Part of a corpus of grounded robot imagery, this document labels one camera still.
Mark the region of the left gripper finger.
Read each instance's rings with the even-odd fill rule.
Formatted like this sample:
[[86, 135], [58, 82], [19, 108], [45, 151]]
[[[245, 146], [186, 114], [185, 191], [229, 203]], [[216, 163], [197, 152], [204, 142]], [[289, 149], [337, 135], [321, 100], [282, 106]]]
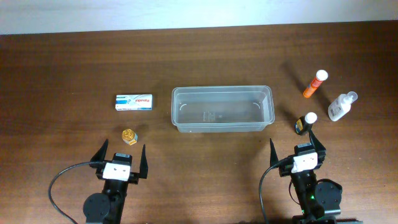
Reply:
[[100, 147], [100, 149], [94, 154], [94, 156], [91, 158], [91, 162], [102, 162], [105, 159], [106, 156], [106, 151], [108, 148], [108, 139], [105, 140], [103, 145]]
[[141, 161], [139, 166], [139, 178], [146, 179], [149, 171], [149, 166], [146, 158], [146, 145], [142, 147]]

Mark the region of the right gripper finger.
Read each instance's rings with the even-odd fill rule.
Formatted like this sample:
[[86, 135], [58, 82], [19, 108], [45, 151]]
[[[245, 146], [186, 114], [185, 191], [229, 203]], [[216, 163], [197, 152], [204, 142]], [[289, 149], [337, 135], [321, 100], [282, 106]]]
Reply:
[[277, 153], [276, 153], [275, 146], [274, 146], [272, 139], [270, 139], [270, 149], [271, 149], [271, 151], [270, 151], [270, 166], [274, 167], [278, 164], [279, 159], [277, 157]]
[[316, 152], [325, 152], [323, 144], [315, 137], [312, 130], [308, 131], [311, 144], [314, 146]]

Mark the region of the dark syrup bottle white cap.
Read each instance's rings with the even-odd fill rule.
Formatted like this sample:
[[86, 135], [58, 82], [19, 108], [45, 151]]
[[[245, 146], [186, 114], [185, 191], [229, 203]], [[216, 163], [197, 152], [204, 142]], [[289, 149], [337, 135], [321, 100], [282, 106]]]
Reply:
[[306, 115], [299, 117], [299, 119], [295, 122], [295, 132], [301, 136], [307, 134], [317, 119], [318, 116], [314, 112], [309, 112]]

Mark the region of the clear white sanitizer bottle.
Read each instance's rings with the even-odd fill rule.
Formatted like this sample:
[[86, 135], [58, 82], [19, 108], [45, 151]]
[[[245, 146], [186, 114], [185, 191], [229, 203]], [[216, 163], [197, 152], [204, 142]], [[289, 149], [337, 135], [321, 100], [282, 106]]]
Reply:
[[358, 99], [358, 95], [354, 91], [347, 94], [341, 94], [328, 107], [328, 115], [332, 121], [338, 121], [351, 109], [351, 104]]

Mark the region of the orange tube white cap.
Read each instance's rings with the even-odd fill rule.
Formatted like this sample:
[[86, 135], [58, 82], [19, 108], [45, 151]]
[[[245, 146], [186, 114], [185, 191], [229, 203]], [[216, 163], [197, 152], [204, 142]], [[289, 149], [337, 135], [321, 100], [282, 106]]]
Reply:
[[318, 70], [315, 78], [310, 82], [308, 87], [304, 90], [303, 96], [305, 98], [311, 97], [319, 86], [328, 78], [328, 72], [326, 70]]

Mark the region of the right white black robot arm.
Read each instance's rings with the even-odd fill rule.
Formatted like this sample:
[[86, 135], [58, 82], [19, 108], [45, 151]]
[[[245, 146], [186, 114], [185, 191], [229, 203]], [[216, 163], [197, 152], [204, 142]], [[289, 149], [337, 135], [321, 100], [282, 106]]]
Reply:
[[294, 187], [297, 203], [302, 214], [292, 217], [297, 224], [308, 223], [360, 223], [359, 220], [339, 220], [343, 188], [330, 179], [317, 179], [314, 170], [319, 169], [326, 157], [326, 148], [310, 131], [309, 143], [294, 147], [294, 154], [278, 159], [275, 146], [270, 142], [270, 167], [278, 169], [281, 177], [290, 177], [290, 187]]

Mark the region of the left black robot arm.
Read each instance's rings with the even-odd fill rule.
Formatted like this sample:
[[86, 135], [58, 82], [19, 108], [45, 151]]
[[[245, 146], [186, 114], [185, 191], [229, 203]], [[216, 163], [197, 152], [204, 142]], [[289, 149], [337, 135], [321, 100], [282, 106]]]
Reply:
[[107, 148], [108, 141], [105, 141], [90, 160], [90, 167], [96, 170], [99, 180], [104, 180], [104, 186], [102, 192], [90, 195], [83, 204], [86, 223], [120, 223], [128, 186], [137, 185], [148, 175], [145, 147], [142, 148], [139, 172], [131, 171], [132, 156], [129, 154], [115, 153], [110, 161], [106, 160]]

